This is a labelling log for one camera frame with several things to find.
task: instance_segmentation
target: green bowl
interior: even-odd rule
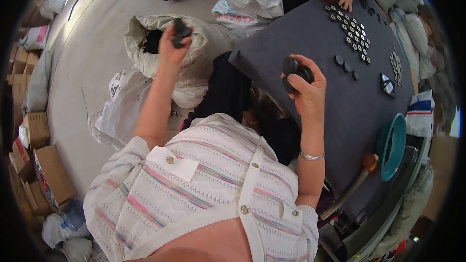
[[[387,146],[391,135],[391,149],[388,152],[389,157],[385,162]],[[379,167],[382,174],[382,180],[390,180],[400,166],[401,159],[405,152],[406,144],[406,122],[403,114],[397,114],[395,118],[380,129],[377,143],[376,154],[379,156]]]

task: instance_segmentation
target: table surface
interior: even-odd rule
[[[353,12],[347,13],[365,27],[371,45],[368,56],[371,65],[359,59],[345,43],[345,34],[339,23],[329,20],[323,0],[310,0],[275,20],[262,31],[238,43],[230,56],[230,63],[265,89],[294,116],[300,125],[300,116],[294,102],[283,88],[280,74],[285,57],[301,54],[312,59],[327,79],[325,99],[325,168],[335,197],[338,198],[362,170],[361,156],[373,152],[380,127],[390,122],[397,113],[406,114],[414,88],[408,62],[388,25],[387,16],[373,0],[369,7],[382,18],[370,16],[358,0]],[[395,74],[390,54],[396,49],[403,68],[403,86],[396,86],[393,99],[381,90],[380,73],[390,79]],[[361,79],[354,81],[351,73],[337,66],[333,57],[343,56]],[[357,220],[382,187],[380,172],[368,177],[343,205],[350,218]]]

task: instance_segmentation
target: open sack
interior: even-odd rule
[[[207,90],[207,80],[212,73],[212,61],[233,49],[235,39],[230,31],[220,25],[208,24],[184,15],[133,16],[125,33],[125,46],[130,59],[145,77],[153,78],[158,68],[158,55],[143,52],[143,43],[151,30],[164,31],[176,18],[192,27],[192,44],[181,63],[178,82],[172,94],[173,101],[181,108],[199,104]]]

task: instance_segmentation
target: rhinestone button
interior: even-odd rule
[[[242,214],[248,214],[249,213],[249,208],[246,205],[241,206],[241,213]]]
[[[173,164],[173,163],[175,163],[175,159],[172,156],[168,156],[167,157],[167,163],[168,164]]]

